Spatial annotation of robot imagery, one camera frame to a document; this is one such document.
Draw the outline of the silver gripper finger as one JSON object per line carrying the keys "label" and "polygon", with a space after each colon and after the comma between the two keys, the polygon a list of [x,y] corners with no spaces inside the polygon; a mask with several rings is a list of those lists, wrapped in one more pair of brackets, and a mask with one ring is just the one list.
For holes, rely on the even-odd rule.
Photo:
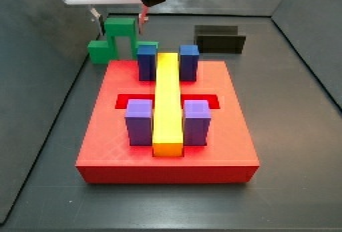
{"label": "silver gripper finger", "polygon": [[103,16],[93,6],[89,6],[89,13],[92,16],[92,21],[96,23],[99,34],[103,36]]}
{"label": "silver gripper finger", "polygon": [[148,7],[145,5],[141,5],[141,11],[137,16],[139,34],[143,34],[143,26],[144,26],[144,23],[148,21],[147,14],[148,14]]}

